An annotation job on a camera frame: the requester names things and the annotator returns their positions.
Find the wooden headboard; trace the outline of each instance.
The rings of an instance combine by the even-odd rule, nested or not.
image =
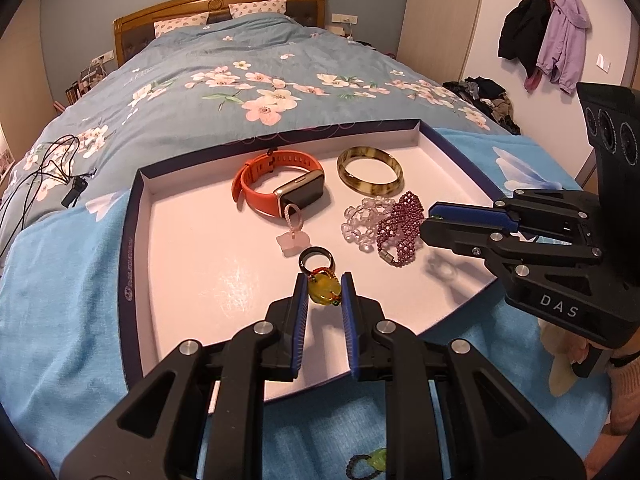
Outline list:
[[[118,18],[113,22],[118,66],[122,66],[155,39],[154,22],[207,11],[208,23],[223,22],[231,19],[229,4],[259,1],[263,0],[171,0]],[[324,28],[324,0],[286,1],[287,16],[306,27]]]

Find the pillow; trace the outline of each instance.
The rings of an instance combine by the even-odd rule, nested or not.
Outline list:
[[[174,30],[174,28],[187,27],[188,25],[207,25],[208,19],[209,13],[203,12],[202,14],[184,16],[182,18],[175,18],[174,20],[162,20],[162,22],[155,22],[154,28],[156,30],[156,38],[159,38],[170,30]]]
[[[229,4],[232,18],[239,18],[254,12],[277,12],[284,14],[287,11],[286,0],[266,0],[264,2],[251,2],[248,4]]]

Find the watch face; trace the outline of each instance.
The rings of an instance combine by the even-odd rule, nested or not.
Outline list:
[[[299,187],[282,194],[280,197],[282,211],[284,211],[284,208],[289,204],[295,204],[300,209],[304,209],[322,196],[324,193],[324,173],[321,171],[318,171],[316,175],[311,175],[311,173],[307,174],[313,177],[311,180],[301,182]]]

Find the white wall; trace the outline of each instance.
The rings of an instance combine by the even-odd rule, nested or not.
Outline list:
[[[40,0],[23,0],[0,38],[0,123],[16,160],[55,116],[40,44]]]
[[[507,14],[521,0],[482,0],[478,26],[464,77],[483,76],[507,89],[514,120],[523,134],[542,145],[571,175],[576,176],[591,148],[577,95],[569,97],[546,76],[529,95],[527,75],[519,62],[498,58],[498,40]],[[583,81],[620,84],[628,57],[632,15],[623,0],[582,0],[591,19]],[[598,54],[610,62],[609,73],[596,66]]]

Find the black jacket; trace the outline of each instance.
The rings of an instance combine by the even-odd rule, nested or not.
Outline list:
[[[504,20],[498,56],[518,58],[531,77],[551,17],[549,0],[522,0]]]

